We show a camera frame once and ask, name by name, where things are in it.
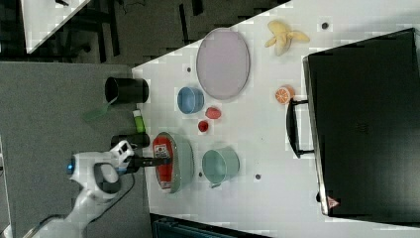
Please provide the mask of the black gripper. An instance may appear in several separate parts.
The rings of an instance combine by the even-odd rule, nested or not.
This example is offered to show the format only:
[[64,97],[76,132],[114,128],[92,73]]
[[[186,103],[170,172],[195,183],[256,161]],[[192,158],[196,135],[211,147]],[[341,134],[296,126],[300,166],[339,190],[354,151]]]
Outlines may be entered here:
[[137,155],[130,157],[130,161],[126,168],[127,174],[136,173],[141,166],[143,167],[157,167],[162,165],[169,165],[172,163],[171,158],[141,158]]

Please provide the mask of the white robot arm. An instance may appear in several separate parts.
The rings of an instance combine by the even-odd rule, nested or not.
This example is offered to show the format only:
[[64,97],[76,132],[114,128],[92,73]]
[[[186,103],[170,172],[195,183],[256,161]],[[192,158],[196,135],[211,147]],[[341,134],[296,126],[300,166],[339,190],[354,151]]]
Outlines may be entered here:
[[81,186],[68,215],[52,215],[28,231],[24,238],[83,238],[89,223],[113,204],[121,190],[121,175],[139,168],[169,165],[172,158],[140,157],[134,152],[87,152],[73,155],[67,170]]

